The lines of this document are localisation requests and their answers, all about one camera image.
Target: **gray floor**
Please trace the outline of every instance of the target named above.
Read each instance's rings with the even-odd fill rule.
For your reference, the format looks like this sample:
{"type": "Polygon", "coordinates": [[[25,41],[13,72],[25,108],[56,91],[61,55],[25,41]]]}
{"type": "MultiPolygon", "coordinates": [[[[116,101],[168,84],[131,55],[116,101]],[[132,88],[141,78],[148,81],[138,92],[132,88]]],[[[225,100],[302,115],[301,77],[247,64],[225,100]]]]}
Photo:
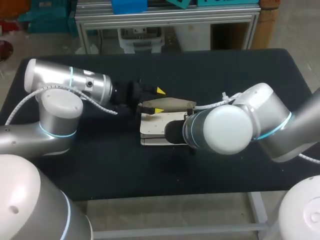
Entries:
{"type": "MultiPolygon", "coordinates": [[[[320,1],[282,0],[270,44],[270,48],[289,51],[312,92],[320,87],[319,22],[320,1]]],[[[16,32],[0,39],[8,40],[14,46],[12,57],[0,64],[4,75],[2,79],[0,74],[0,107],[22,58],[72,54],[79,47],[78,40],[67,34],[27,35],[16,32]]],[[[262,193],[268,213],[271,213],[283,194],[262,193]]],[[[78,205],[87,213],[95,231],[244,224],[253,221],[248,198],[244,193],[94,200],[79,202],[78,205]]],[[[257,237],[249,232],[145,239],[256,240],[257,237]]]]}

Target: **tan object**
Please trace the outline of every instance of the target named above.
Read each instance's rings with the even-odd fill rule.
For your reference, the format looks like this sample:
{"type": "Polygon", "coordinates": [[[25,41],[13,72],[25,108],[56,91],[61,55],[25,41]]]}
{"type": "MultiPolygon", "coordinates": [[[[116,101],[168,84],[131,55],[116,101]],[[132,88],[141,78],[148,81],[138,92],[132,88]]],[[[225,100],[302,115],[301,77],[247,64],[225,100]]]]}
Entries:
{"type": "Polygon", "coordinates": [[[251,49],[267,49],[278,18],[278,9],[262,10],[258,18],[251,49]]]}
{"type": "Polygon", "coordinates": [[[281,0],[260,0],[259,5],[262,9],[277,9],[281,0]]]}

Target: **yellow marker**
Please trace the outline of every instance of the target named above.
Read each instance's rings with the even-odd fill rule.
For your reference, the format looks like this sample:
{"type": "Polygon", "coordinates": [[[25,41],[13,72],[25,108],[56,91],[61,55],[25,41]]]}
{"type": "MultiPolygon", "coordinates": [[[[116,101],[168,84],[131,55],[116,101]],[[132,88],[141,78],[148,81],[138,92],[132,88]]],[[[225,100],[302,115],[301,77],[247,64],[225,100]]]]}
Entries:
{"type": "Polygon", "coordinates": [[[161,113],[161,112],[163,112],[163,111],[164,111],[164,109],[161,109],[161,108],[155,108],[155,109],[154,109],[154,113],[155,113],[155,114],[161,113]]]}
{"type": "Polygon", "coordinates": [[[163,95],[166,95],[166,93],[165,93],[164,91],[162,91],[162,90],[161,90],[161,88],[160,88],[160,87],[158,87],[158,86],[156,87],[156,93],[157,93],[157,94],[163,94],[163,95]]]}

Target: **black tabletop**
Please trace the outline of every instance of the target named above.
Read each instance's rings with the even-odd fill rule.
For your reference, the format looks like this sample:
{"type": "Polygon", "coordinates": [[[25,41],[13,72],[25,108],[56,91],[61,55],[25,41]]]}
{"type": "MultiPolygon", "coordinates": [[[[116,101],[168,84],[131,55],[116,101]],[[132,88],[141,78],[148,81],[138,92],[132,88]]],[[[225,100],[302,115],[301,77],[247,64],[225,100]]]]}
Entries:
{"type": "MultiPolygon", "coordinates": [[[[66,55],[41,59],[104,73],[117,81],[138,78],[160,86],[176,98],[209,104],[269,84],[289,110],[310,95],[292,57],[283,49],[227,50],[183,54],[66,55]]],[[[27,94],[22,61],[0,114],[3,125],[27,94]]],[[[34,99],[26,103],[13,124],[39,119],[34,99]]],[[[320,158],[317,147],[306,153],[320,158]]],[[[140,122],[126,111],[108,115],[85,104],[71,149],[57,156],[29,159],[72,200],[288,190],[320,174],[320,166],[295,158],[276,163],[257,143],[236,155],[200,152],[185,146],[141,146],[140,122]]]]}

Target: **metal frame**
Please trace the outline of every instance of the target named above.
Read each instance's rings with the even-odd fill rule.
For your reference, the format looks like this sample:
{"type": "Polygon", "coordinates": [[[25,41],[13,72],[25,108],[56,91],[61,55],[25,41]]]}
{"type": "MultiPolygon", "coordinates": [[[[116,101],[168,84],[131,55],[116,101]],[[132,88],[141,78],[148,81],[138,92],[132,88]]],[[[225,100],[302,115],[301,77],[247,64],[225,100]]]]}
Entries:
{"type": "Polygon", "coordinates": [[[237,233],[257,231],[259,240],[273,240],[279,232],[278,211],[281,204],[279,201],[270,220],[268,220],[265,205],[260,192],[248,192],[255,223],[242,225],[216,225],[216,226],[194,226],[194,227],[166,227],[149,229],[97,231],[93,233],[95,240],[155,237],[191,234],[216,234],[237,233]]]}
{"type": "Polygon", "coordinates": [[[174,26],[181,24],[249,23],[242,49],[249,49],[258,17],[258,4],[202,6],[190,5],[187,9],[171,6],[148,7],[148,11],[115,15],[110,0],[79,0],[75,21],[81,46],[91,54],[87,30],[136,27],[174,26]]]}

